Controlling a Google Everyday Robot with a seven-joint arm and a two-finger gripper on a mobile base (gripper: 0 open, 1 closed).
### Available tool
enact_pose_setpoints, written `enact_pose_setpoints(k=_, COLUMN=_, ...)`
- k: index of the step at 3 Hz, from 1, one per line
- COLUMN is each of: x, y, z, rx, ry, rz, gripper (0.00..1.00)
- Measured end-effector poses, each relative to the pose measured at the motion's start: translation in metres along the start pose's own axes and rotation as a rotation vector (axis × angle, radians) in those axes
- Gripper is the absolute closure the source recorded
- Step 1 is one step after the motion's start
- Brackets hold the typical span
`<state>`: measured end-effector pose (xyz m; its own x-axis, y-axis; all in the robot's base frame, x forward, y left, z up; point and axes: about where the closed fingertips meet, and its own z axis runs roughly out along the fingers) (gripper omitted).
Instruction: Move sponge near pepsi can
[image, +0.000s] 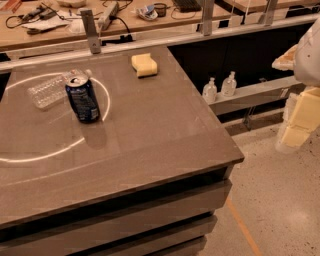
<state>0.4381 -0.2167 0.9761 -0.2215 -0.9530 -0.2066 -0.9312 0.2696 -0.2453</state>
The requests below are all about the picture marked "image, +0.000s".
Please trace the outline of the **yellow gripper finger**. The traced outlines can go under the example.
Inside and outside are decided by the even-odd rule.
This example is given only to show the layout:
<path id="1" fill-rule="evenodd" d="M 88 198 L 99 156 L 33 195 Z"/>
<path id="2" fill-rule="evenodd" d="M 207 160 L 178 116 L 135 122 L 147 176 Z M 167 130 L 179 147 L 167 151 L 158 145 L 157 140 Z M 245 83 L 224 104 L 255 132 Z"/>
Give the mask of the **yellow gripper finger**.
<path id="1" fill-rule="evenodd" d="M 298 150 L 320 126 L 320 88 L 307 87 L 299 95 L 291 93 L 286 101 L 275 148 L 279 152 Z"/>
<path id="2" fill-rule="evenodd" d="M 296 50 L 297 46 L 292 46 L 283 55 L 273 61 L 272 67 L 281 71 L 293 70 Z"/>

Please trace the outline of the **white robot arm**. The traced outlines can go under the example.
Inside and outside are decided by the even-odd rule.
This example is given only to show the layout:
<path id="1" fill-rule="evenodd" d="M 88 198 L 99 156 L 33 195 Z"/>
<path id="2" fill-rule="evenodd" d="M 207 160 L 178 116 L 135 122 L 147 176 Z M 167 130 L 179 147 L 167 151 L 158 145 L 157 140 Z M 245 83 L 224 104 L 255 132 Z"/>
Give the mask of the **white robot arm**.
<path id="1" fill-rule="evenodd" d="M 292 70 L 295 79 L 306 86 L 300 94 L 289 95 L 277 134 L 276 149 L 291 153 L 320 126 L 320 18 L 272 67 Z"/>

